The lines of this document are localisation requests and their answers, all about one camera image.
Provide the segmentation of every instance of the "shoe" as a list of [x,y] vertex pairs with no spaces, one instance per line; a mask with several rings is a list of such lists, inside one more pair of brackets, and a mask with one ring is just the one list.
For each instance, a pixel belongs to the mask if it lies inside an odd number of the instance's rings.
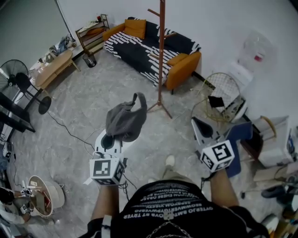
[[148,179],[148,183],[149,183],[149,184],[154,183],[154,182],[156,182],[156,181],[157,181],[157,180],[154,179],[154,178],[151,178],[151,179],[149,178],[149,179]]
[[174,167],[175,165],[175,156],[174,155],[169,155],[166,159],[166,166],[172,166]]
[[55,221],[52,218],[49,218],[49,221],[47,223],[48,225],[55,225]]

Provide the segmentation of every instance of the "sofa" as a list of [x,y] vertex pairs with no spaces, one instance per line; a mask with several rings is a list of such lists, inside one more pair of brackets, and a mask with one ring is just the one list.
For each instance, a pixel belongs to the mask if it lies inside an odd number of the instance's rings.
[[[146,21],[144,39],[124,33],[122,23],[103,34],[104,49],[131,65],[143,76],[158,85],[159,74],[159,25]],[[165,35],[174,33],[165,29]],[[195,71],[201,58],[200,45],[176,33],[164,41],[163,84],[172,91],[180,86]]]

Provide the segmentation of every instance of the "electric fan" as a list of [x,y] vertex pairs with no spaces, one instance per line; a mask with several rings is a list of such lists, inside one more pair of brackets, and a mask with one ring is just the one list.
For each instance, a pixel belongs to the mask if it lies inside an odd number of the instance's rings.
[[12,59],[0,67],[0,92],[11,101],[14,101],[19,91],[25,96],[28,94],[31,99],[39,102],[38,111],[43,115],[50,108],[52,100],[50,97],[44,97],[42,101],[38,100],[28,91],[30,86],[34,87],[30,82],[28,69],[22,61]]
[[17,59],[9,60],[0,67],[0,92],[11,101],[14,101],[19,92],[15,79],[17,73],[29,75],[27,67]]

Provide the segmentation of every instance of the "white wall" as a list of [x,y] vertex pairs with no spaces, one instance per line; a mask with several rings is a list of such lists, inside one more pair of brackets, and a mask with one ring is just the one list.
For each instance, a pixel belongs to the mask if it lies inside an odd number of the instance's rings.
[[67,34],[54,0],[10,0],[0,11],[0,65],[18,59],[30,68]]
[[[129,16],[158,23],[148,8],[159,11],[159,0],[59,0],[71,31],[100,13],[120,24]],[[258,73],[245,90],[248,116],[290,115],[298,124],[298,12],[288,0],[167,0],[166,27],[200,43],[206,77],[233,61],[246,36],[255,29],[275,47],[271,68]]]

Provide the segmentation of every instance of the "coat rack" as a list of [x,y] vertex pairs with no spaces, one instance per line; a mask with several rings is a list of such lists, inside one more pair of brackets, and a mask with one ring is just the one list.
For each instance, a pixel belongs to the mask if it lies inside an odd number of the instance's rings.
[[155,106],[161,106],[162,109],[166,112],[166,114],[172,119],[171,114],[168,112],[168,110],[165,108],[162,102],[163,48],[164,48],[164,39],[170,36],[176,35],[176,33],[172,33],[166,36],[164,35],[164,19],[165,19],[165,8],[166,8],[165,5],[166,5],[166,0],[160,0],[160,10],[159,10],[160,13],[157,13],[151,9],[148,9],[149,12],[159,17],[160,36],[159,36],[159,57],[151,54],[151,56],[159,60],[158,99],[157,99],[157,102],[154,105],[152,105],[147,111],[149,112]]

